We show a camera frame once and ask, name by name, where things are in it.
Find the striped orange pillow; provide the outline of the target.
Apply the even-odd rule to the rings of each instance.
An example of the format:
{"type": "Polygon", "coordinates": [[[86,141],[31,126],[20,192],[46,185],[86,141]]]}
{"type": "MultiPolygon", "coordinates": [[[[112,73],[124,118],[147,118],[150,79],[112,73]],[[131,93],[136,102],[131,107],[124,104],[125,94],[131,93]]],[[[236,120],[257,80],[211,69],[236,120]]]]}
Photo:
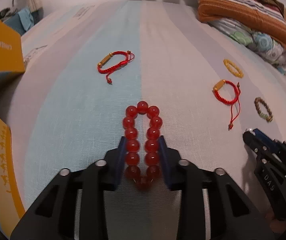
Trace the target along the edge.
{"type": "Polygon", "coordinates": [[[286,21],[274,5],[259,0],[198,0],[200,22],[220,18],[237,20],[248,28],[270,35],[286,48],[286,21]]]}

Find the teal suitcase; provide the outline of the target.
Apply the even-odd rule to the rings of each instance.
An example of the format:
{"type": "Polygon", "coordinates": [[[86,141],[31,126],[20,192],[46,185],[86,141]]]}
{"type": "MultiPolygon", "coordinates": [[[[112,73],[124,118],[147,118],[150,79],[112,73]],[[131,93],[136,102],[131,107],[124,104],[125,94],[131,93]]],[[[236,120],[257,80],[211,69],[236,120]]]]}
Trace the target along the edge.
{"type": "Polygon", "coordinates": [[[33,26],[39,23],[43,19],[43,16],[43,8],[36,11],[30,11],[29,7],[24,7],[11,17],[4,20],[4,23],[16,31],[20,36],[23,36],[33,26]]]}

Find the floral quilt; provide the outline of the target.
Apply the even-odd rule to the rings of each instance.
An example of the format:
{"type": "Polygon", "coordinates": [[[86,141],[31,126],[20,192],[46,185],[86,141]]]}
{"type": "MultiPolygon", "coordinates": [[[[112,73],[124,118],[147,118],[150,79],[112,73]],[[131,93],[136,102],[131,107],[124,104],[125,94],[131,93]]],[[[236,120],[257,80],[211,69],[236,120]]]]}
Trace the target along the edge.
{"type": "Polygon", "coordinates": [[[270,35],[255,31],[231,18],[210,21],[209,25],[259,55],[280,73],[286,74],[286,49],[270,35]]]}

